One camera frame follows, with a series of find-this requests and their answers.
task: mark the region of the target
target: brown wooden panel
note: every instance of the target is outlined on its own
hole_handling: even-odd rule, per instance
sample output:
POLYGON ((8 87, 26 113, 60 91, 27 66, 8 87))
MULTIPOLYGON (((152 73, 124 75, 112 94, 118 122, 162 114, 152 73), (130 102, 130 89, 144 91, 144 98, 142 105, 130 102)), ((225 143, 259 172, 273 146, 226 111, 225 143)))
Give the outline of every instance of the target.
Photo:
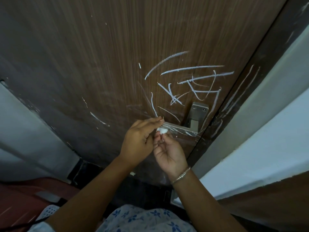
MULTIPOLYGON (((201 99, 211 111, 202 134, 285 1, 0 0, 1 73, 62 140, 104 167, 136 119, 182 123, 201 99), (178 70, 196 66, 220 67, 178 70), (171 105, 158 83, 184 95, 171 105)), ((187 156, 199 140, 176 136, 187 156)), ((135 171, 168 184, 153 156, 135 171)))
POLYGON ((219 200, 231 214, 279 231, 309 231, 309 172, 219 200))
MULTIPOLYGON (((193 166, 223 131, 241 105, 262 82, 268 72, 309 24, 309 0, 288 0, 265 38, 242 71, 230 93, 208 126, 202 139, 188 158, 193 166)), ((205 171, 211 170, 226 156, 218 154, 208 162, 205 171)))

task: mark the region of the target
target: white wall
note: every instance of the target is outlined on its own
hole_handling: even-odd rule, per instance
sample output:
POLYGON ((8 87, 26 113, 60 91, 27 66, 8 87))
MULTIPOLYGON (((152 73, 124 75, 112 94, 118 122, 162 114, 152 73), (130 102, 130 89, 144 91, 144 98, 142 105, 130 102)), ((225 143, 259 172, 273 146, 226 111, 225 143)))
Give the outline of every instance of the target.
POLYGON ((67 181, 79 157, 0 83, 0 180, 67 181))
POLYGON ((309 27, 195 164, 216 199, 309 170, 308 61, 309 27))

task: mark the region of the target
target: person's left hand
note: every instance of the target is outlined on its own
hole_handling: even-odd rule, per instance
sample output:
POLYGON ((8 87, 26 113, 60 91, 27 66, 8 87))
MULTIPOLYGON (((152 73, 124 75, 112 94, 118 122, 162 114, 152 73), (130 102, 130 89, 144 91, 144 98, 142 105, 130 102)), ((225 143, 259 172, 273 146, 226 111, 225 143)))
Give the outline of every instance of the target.
POLYGON ((163 123, 164 119, 161 116, 137 120, 125 135, 119 157, 133 168, 136 167, 153 150, 153 138, 150 133, 163 123))

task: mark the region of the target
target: white shirt with blue flowers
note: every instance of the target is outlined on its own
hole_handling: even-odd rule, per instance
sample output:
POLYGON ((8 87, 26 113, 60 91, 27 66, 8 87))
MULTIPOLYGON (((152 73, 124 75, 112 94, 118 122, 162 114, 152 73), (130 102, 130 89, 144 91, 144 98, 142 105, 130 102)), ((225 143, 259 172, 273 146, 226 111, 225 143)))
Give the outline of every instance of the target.
MULTIPOLYGON (((144 210, 124 205, 112 212, 96 232, 164 231, 195 232, 193 226, 165 209, 144 210)), ((55 232, 47 223, 37 224, 29 232, 55 232)))

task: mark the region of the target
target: gold bracelet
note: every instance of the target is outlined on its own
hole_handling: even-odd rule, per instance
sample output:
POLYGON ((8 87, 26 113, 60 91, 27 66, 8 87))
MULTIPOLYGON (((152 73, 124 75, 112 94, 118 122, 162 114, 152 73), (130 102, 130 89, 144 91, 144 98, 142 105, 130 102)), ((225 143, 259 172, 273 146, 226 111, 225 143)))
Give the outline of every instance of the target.
POLYGON ((191 167, 188 167, 176 180, 172 181, 171 184, 173 185, 176 181, 179 181, 180 179, 182 179, 190 169, 191 167))

